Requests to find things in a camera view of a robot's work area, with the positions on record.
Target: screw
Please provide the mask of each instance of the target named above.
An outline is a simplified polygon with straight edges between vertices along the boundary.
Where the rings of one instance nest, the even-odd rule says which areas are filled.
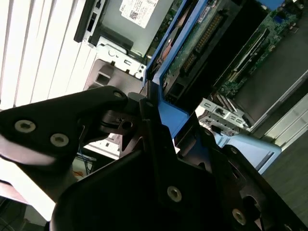
[[[64,147],[67,146],[69,138],[64,134],[56,133],[50,137],[50,142],[56,147]]]
[[[30,120],[19,120],[15,123],[15,129],[22,133],[30,133],[36,128],[35,124]]]
[[[115,95],[116,97],[122,98],[121,93],[119,93],[119,92],[117,92],[117,91],[114,92],[114,95]]]
[[[246,218],[240,210],[235,208],[234,210],[232,210],[232,214],[233,214],[234,219],[236,219],[236,221],[239,222],[241,225],[246,224]]]
[[[234,154],[237,154],[237,150],[233,147],[231,147],[231,151],[234,153]]]
[[[171,200],[174,202],[180,202],[182,200],[182,194],[178,190],[178,188],[174,186],[169,186],[167,189],[167,194],[170,197]]]
[[[151,102],[146,102],[147,105],[149,105],[150,107],[153,107],[153,104]]]

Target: motherboard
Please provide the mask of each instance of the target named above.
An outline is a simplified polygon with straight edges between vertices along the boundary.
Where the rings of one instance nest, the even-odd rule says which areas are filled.
[[[297,30],[298,15],[289,13],[283,7],[274,11],[266,10],[267,17],[220,77],[225,81],[218,91],[229,98],[235,96],[286,34],[295,33]]]

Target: black plastic part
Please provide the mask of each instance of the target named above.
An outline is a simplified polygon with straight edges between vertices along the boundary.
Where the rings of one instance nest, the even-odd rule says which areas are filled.
[[[100,36],[103,36],[116,45],[123,47],[125,50],[130,51],[130,49],[133,47],[134,43],[129,40],[128,38],[114,32],[112,29],[109,29],[103,25],[97,25],[94,33],[90,39],[90,43],[92,43],[94,46],[97,46],[97,43],[100,39]]]
[[[95,4],[95,0],[86,0],[78,27],[74,36],[74,41],[82,42],[83,37],[87,30],[88,21],[91,17],[91,12]]]
[[[206,184],[203,203],[207,209],[192,211],[192,208],[188,207],[185,213],[174,212],[157,200],[154,172],[150,162],[145,153],[133,152],[74,184],[56,204],[50,230],[197,231],[210,226],[203,221],[204,217],[214,220],[215,213],[208,208],[215,205],[215,195],[211,190],[205,190],[205,185],[213,184],[213,179],[204,179]],[[190,197],[182,193],[183,201]],[[170,203],[178,206],[181,204],[171,200]]]
[[[94,141],[109,135],[98,129],[102,114],[111,109],[120,110],[127,102],[126,95],[119,89],[106,86],[2,111],[1,135],[35,152],[20,153],[23,152],[21,147],[0,155],[16,163],[44,170],[66,170],[77,154],[79,144],[89,142],[87,137]],[[17,131],[14,125],[19,120],[32,121],[35,130],[30,133]],[[69,138],[68,145],[54,146],[51,136],[56,133],[66,135]]]

